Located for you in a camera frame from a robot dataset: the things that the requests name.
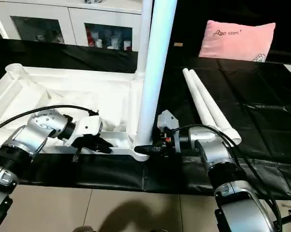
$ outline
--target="white plastic tray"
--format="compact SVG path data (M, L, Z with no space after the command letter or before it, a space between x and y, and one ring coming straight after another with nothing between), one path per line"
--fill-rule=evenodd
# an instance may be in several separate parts
M22 112L49 105L72 104L92 110L99 110L103 121L102 135L111 142L114 154L129 154L139 161L147 156L135 154L133 138L126 128L137 128L139 112L131 112L129 99L134 74L95 72L67 69L23 67L11 64L0 79L0 123ZM87 116L87 112L71 109L57 109L74 120ZM15 129L25 125L30 116L18 119L0 130L0 145ZM74 153L72 147L64 147L58 139L48 139L43 152Z

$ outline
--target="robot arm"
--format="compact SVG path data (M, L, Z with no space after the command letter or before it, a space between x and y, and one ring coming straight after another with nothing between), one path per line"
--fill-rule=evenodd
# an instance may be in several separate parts
M0 147L0 224L13 202L9 194L49 137L63 140L65 146L111 153L112 145L99 137L101 129L98 115L72 123L70 116L56 110L40 111L18 128Z
M164 111L158 118L161 141L135 147L136 152L168 157L189 149L204 163L218 205L215 215L220 232L276 232L267 211L247 181L243 169L232 159L223 141L205 128L192 127L180 136L177 119Z

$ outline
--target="black tablecloth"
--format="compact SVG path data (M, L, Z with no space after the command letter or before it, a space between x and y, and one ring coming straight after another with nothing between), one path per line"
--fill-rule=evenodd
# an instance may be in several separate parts
M0 40L0 78L5 66L134 73L136 53L89 47ZM169 53L157 114L170 110L180 125L200 123L182 74L194 69L231 125L277 199L291 200L291 73L280 64L183 58ZM130 156L40 154L22 184L212 195L198 157L192 154L137 162ZM240 159L249 178L258 184Z

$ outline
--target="pink pillow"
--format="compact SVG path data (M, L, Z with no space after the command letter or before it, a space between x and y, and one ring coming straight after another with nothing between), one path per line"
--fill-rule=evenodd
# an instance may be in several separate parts
M265 62L275 23L251 27L209 20L200 57Z

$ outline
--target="white cabinet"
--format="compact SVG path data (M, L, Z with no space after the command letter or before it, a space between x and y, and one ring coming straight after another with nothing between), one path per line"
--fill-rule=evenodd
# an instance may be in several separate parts
M0 2L9 39L76 45L67 7Z
M139 50L142 0L0 0L9 39Z
M77 8L69 8L69 13L77 45L139 50L140 14Z

